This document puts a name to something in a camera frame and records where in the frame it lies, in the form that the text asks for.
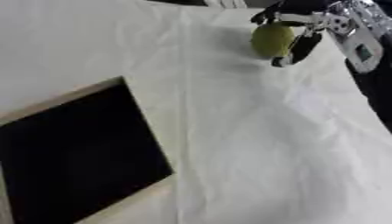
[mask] silver metal part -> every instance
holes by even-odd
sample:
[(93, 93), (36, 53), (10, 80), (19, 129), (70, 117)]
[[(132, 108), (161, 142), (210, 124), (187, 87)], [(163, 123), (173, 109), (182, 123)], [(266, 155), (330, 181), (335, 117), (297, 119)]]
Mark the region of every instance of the silver metal part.
[(369, 0), (337, 2), (329, 11), (350, 18), (353, 29), (349, 33), (342, 35), (333, 29), (327, 30), (355, 70), (361, 74), (375, 70), (384, 51), (380, 39), (392, 28), (391, 19)]

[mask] white backdrop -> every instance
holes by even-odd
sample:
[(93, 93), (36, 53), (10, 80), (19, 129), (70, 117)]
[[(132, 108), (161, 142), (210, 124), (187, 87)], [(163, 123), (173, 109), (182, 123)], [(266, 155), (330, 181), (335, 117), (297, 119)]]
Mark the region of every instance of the white backdrop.
[(390, 223), (391, 137), (343, 56), (270, 67), (256, 12), (0, 0), (0, 116), (125, 77), (176, 173), (86, 223)]

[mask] robotic arm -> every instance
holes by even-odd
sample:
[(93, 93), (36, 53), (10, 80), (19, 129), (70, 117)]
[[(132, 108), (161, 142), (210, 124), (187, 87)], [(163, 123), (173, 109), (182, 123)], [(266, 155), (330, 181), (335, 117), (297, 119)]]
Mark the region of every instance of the robotic arm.
[(346, 66), (360, 91), (392, 132), (392, 3), (372, 0), (286, 0), (252, 17), (258, 25), (281, 22), (303, 26), (289, 53), (272, 66), (287, 67), (304, 60), (327, 31), (346, 55)]

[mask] table surface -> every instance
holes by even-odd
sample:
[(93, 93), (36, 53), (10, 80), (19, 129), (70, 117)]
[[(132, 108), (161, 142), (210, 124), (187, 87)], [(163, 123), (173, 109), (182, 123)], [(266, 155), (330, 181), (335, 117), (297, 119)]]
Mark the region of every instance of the table surface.
[(1, 0), (0, 116), (125, 79), (175, 175), (80, 223), (390, 223), (390, 135), (343, 55), (271, 67), (257, 12)]

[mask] wrinkled fabric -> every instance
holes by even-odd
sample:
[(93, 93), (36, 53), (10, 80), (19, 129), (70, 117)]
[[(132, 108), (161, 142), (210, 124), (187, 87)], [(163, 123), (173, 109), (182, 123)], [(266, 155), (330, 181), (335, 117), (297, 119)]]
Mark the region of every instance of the wrinkled fabric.
[(0, 116), (125, 78), (175, 174), (83, 223), (390, 223), (391, 136), (343, 56), (271, 67), (257, 12), (0, 0)]

